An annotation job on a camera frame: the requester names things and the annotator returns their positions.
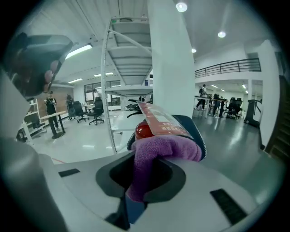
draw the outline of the floor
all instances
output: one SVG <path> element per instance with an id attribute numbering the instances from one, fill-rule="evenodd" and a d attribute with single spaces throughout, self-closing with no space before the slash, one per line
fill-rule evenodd
<path id="1" fill-rule="evenodd" d="M 120 112 L 110 114 L 111 123 Z M 276 193 L 285 168 L 259 149 L 259 130 L 243 120 L 227 118 L 205 119 L 202 114 L 193 118 L 200 130 L 208 155 L 202 164 L 215 169 L 246 189 L 258 204 Z M 33 147 L 37 152 L 52 157 L 55 164 L 97 159 L 113 155 L 105 123 L 88 125 L 65 119 L 66 134 L 53 140 L 52 132 L 34 136 Z M 121 134 L 115 133 L 115 143 L 120 147 Z"/>

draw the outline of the railing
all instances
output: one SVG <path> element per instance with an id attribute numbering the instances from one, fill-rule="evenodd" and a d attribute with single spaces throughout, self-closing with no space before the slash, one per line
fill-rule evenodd
<path id="1" fill-rule="evenodd" d="M 195 78 L 235 72 L 261 72 L 259 58 L 220 63 L 195 71 Z"/>

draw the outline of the red line on floor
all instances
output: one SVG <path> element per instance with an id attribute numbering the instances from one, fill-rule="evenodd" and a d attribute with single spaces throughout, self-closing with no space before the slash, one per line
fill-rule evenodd
<path id="1" fill-rule="evenodd" d="M 63 163 L 63 164 L 66 164 L 65 162 L 62 162 L 62 161 L 60 161 L 60 160 L 58 160 L 58 159 L 55 159 L 55 158 L 52 158 L 53 160 L 56 160 L 56 161 L 58 161 L 58 162 L 60 162 L 60 163 Z"/>

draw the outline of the person wearing backpack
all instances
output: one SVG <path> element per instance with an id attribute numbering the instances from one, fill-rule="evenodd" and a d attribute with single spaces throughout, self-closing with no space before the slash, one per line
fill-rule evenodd
<path id="1" fill-rule="evenodd" d="M 203 85 L 203 87 L 199 90 L 199 93 L 201 97 L 207 97 L 207 89 L 205 85 Z M 203 105 L 203 110 L 204 110 L 205 99 L 200 99 L 198 104 L 196 105 L 196 108 L 198 108 L 200 104 Z"/>

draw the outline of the red ball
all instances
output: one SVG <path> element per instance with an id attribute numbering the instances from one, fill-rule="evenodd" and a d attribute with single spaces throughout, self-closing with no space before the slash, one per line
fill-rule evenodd
<path id="1" fill-rule="evenodd" d="M 135 139 L 140 140 L 143 138 L 153 137 L 150 127 L 146 121 L 139 123 L 135 129 Z"/>

